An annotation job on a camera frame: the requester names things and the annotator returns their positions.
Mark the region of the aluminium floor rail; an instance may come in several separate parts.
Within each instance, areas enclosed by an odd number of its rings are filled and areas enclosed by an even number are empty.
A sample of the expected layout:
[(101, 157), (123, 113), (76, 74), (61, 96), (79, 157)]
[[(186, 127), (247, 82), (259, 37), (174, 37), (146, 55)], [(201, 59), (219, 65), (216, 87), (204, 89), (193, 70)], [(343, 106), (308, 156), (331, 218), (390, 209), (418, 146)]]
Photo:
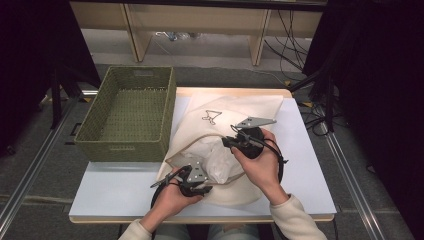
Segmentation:
[(331, 132), (325, 123), (320, 124), (320, 128), (326, 132), (327, 143), (333, 153), (335, 161), (341, 172), (341, 175), (347, 185), (348, 191), (352, 197), (355, 207), (365, 226), (365, 229), (371, 240), (386, 240), (381, 225), (367, 201), (354, 173), (348, 163), (348, 160), (336, 138), (334, 132)]
[(7, 198), (4, 207), (0, 211), (0, 239), (2, 239), (6, 234), (13, 219), (19, 211), (22, 203), (24, 202), (25, 196), (39, 175), (39, 172), (60, 136), (63, 126), (73, 108), (79, 100), (83, 100), (84, 98), (94, 98), (96, 95), (97, 90), (83, 90), (77, 97), (70, 97), (65, 106), (62, 106), (62, 116), (59, 125), (55, 129), (50, 128), (48, 135), (44, 139), (35, 157), (31, 160), (30, 165), (21, 178), (18, 186)]

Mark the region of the white garment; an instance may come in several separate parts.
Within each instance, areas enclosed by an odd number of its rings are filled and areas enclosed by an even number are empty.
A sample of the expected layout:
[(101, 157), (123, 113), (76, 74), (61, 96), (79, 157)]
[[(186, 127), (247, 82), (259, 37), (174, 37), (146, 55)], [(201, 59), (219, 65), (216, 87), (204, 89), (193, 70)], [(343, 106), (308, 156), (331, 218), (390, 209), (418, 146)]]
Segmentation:
[(201, 138), (181, 154), (199, 162), (211, 181), (218, 184), (225, 184), (243, 173), (240, 163), (219, 136)]

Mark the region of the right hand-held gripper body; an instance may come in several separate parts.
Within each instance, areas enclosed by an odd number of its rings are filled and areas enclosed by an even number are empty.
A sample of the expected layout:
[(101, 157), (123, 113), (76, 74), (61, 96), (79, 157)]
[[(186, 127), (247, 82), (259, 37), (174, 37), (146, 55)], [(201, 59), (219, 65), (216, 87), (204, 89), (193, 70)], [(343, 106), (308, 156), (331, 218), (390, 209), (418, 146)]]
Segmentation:
[(275, 119), (247, 117), (232, 127), (236, 132), (235, 146), (249, 159), (258, 157), (265, 145), (261, 128), (274, 123)]

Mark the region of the person's jeans legs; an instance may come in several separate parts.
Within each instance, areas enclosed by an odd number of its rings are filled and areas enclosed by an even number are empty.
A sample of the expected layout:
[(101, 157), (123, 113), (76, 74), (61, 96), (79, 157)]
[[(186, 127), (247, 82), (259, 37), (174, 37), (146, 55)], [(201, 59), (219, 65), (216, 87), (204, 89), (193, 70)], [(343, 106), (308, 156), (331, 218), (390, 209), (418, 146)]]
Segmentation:
[(163, 224), (154, 240), (260, 240), (255, 224)]

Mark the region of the person's left hand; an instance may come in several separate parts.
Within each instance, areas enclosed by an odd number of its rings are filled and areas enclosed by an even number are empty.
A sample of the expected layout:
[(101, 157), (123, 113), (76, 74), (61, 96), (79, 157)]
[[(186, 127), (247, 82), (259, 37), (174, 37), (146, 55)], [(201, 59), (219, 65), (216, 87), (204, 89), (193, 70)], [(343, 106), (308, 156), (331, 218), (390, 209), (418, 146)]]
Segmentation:
[(155, 222), (161, 223), (167, 218), (175, 216), (185, 207), (193, 205), (202, 199), (201, 195), (184, 196), (181, 193), (179, 182), (173, 178), (160, 192), (150, 211), (150, 215)]

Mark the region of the green woven basket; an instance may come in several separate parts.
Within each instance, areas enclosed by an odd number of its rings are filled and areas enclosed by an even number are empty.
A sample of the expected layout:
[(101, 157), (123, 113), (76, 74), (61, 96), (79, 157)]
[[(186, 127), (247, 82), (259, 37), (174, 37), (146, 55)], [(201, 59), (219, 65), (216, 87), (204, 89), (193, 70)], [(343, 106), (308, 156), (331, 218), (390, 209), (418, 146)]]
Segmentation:
[(75, 144), (92, 161), (160, 162), (176, 99), (171, 67), (111, 66)]

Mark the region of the cream mesh laundry bag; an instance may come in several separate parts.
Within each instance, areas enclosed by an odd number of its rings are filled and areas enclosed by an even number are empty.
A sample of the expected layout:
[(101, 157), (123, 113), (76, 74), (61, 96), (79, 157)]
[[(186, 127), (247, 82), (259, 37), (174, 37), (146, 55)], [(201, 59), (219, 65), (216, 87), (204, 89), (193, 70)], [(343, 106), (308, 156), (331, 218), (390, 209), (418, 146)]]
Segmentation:
[[(194, 94), (177, 125), (157, 178), (163, 179), (174, 167), (199, 163), (184, 158), (181, 154), (199, 139), (207, 136), (219, 136), (221, 140), (226, 136), (233, 137), (236, 132), (232, 127), (247, 117), (275, 119), (283, 101), (284, 98), (278, 95)], [(251, 183), (244, 170), (242, 174), (225, 184), (212, 182), (209, 177), (205, 184), (213, 187), (204, 198), (209, 204), (244, 205), (262, 197), (261, 191)]]

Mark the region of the clear plastic clutter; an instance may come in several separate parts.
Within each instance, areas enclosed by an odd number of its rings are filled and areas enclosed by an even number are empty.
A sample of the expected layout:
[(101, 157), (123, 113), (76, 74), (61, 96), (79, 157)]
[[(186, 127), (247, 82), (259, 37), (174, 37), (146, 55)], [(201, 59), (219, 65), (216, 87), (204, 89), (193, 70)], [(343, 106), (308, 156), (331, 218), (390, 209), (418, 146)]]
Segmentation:
[(166, 37), (169, 41), (177, 41), (177, 40), (198, 39), (201, 36), (201, 33), (156, 32), (155, 35), (158, 37)]

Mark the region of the wooden shelf unit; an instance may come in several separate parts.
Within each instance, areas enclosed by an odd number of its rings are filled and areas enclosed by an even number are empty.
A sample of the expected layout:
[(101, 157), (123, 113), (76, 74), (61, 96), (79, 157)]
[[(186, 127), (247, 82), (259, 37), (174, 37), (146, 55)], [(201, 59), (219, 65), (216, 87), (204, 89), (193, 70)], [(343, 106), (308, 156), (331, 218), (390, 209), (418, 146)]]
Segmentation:
[(297, 38), (312, 38), (322, 14), (295, 10), (172, 6), (130, 3), (84, 2), (71, 8), (83, 29), (124, 30), (133, 58), (144, 60), (155, 32), (189, 32), (246, 35), (251, 64), (260, 64), (264, 39), (285, 36), (291, 29)]

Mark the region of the black curtain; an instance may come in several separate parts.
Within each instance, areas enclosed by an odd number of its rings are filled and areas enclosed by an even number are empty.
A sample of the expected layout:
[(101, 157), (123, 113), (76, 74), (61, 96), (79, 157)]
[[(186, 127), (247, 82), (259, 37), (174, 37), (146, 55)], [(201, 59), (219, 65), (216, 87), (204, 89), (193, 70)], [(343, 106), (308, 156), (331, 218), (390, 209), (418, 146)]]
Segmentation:
[(70, 97), (101, 84), (70, 1), (0, 0), (0, 156), (15, 151), (54, 69)]
[(328, 0), (303, 70), (344, 116), (415, 240), (424, 240), (424, 0)]

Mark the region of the black metal stand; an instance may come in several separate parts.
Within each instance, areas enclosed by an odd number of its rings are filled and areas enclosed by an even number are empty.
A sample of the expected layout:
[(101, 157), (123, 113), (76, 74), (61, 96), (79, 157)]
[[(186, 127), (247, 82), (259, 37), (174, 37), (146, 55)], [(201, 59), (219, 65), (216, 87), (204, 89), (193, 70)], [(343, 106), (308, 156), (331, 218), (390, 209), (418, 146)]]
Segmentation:
[(58, 80), (56, 69), (54, 69), (51, 73), (50, 82), (53, 113), (51, 128), (55, 129), (59, 125), (62, 116), (60, 81)]
[(333, 126), (333, 105), (334, 105), (334, 81), (332, 79), (332, 71), (334, 61), (337, 59), (337, 51), (333, 50), (329, 53), (322, 66), (313, 74), (307, 76), (304, 80), (296, 83), (288, 88), (291, 93), (312, 83), (312, 89), (309, 98), (313, 101), (320, 101), (325, 98), (325, 114), (323, 117), (329, 132), (334, 131)]

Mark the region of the person's right hand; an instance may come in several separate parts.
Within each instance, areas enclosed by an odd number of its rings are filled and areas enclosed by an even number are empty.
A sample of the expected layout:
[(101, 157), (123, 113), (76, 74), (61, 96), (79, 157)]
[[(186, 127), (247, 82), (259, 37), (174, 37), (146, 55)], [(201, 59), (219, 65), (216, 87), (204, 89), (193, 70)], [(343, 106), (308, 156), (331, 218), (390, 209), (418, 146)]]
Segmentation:
[(289, 196), (280, 185), (278, 178), (279, 163), (274, 153), (275, 136), (265, 129), (262, 133), (269, 147), (265, 147), (257, 158), (249, 159), (235, 147), (231, 148), (231, 152), (241, 164), (249, 180), (263, 192), (271, 205), (277, 206), (285, 203)]

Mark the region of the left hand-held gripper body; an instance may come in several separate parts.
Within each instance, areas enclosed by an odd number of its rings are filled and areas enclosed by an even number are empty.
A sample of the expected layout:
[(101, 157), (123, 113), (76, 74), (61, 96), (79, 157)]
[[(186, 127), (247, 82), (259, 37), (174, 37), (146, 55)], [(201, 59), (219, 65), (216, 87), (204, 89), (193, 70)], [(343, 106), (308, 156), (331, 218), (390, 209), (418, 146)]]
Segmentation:
[(205, 182), (208, 180), (199, 163), (191, 163), (182, 167), (179, 177), (181, 178), (181, 193), (186, 197), (200, 195), (196, 189), (206, 187)]

